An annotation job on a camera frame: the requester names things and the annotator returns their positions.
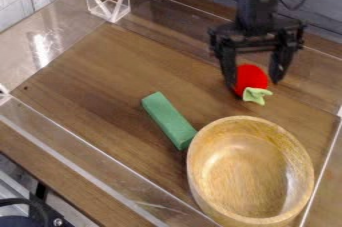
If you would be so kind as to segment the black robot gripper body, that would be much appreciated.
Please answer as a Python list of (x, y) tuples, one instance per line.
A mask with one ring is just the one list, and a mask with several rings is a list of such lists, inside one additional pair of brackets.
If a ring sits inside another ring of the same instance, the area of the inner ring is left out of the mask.
[(275, 19), (257, 27), (245, 27), (235, 20), (209, 29), (210, 48), (218, 59), (265, 51), (274, 58), (291, 59), (303, 48), (306, 27), (301, 20)]

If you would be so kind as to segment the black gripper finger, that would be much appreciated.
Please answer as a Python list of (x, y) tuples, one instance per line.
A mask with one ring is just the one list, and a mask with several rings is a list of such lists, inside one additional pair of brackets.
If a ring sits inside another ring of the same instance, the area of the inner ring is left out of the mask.
[(277, 46), (269, 65), (269, 76), (274, 84), (285, 78), (297, 51), (298, 40), (295, 35), (286, 30), (281, 30), (277, 34)]
[(219, 60), (226, 86), (233, 89), (237, 84), (237, 49), (229, 40), (223, 40), (217, 44), (214, 52)]

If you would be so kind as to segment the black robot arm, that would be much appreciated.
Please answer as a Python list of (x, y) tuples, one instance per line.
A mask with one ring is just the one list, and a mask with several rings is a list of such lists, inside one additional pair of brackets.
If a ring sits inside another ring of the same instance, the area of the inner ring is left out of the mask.
[(238, 83), (237, 56), (242, 49), (270, 51), (270, 79), (277, 84), (285, 78), (294, 55), (303, 48), (306, 23), (298, 19), (279, 19), (278, 4), (297, 10), (305, 1), (289, 6), (285, 0), (237, 0), (235, 20), (209, 30), (210, 48), (229, 88)]

